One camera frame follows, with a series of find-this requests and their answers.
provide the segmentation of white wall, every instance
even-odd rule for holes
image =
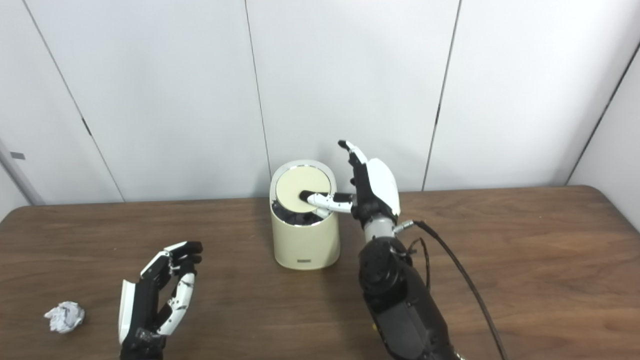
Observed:
[[[122,201],[20,0],[0,1],[0,156],[36,204]]]
[[[565,184],[639,15],[637,0],[464,1],[425,190]]]
[[[636,55],[569,180],[600,190],[640,229],[640,56]]]
[[[27,3],[125,200],[267,194],[243,1]]]
[[[0,222],[11,210],[25,205],[29,203],[0,164]]]
[[[640,41],[635,0],[465,1],[438,107],[458,1],[26,3],[71,95],[0,3],[0,156],[47,204],[265,195],[296,158],[348,190],[341,138],[401,190],[563,184]]]
[[[326,163],[342,191],[347,139],[421,190],[457,1],[248,0],[271,170]]]

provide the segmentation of door hinge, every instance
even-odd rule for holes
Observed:
[[[82,118],[82,123],[84,124],[84,128],[86,129],[86,132],[89,133],[89,136],[93,136],[91,134],[91,130],[89,130],[89,126],[86,124],[86,121],[84,121],[84,117]]]

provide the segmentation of wooden table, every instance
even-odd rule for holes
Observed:
[[[640,357],[640,237],[588,187],[404,193],[465,265],[512,359]],[[165,359],[390,359],[356,280],[362,230],[340,218],[342,254],[297,272],[273,259],[267,199],[21,208],[0,224],[3,359],[117,358],[122,279],[164,246],[204,243],[192,306]],[[423,236],[403,234],[405,243]],[[497,359],[464,280],[434,241],[433,296],[454,345]],[[416,261],[424,271],[424,262]],[[86,321],[49,332],[42,315],[79,302]]]

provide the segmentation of cable connector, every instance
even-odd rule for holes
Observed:
[[[414,224],[415,223],[413,222],[413,220],[405,221],[402,224],[394,226],[393,232],[394,232],[394,234],[398,235],[399,233],[407,230],[408,228],[410,228]]]

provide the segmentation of cream trash can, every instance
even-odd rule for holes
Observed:
[[[316,215],[317,207],[300,200],[302,190],[335,193],[333,172],[318,161],[296,160],[273,174],[269,203],[276,261],[295,270],[324,268],[340,256],[338,216]]]

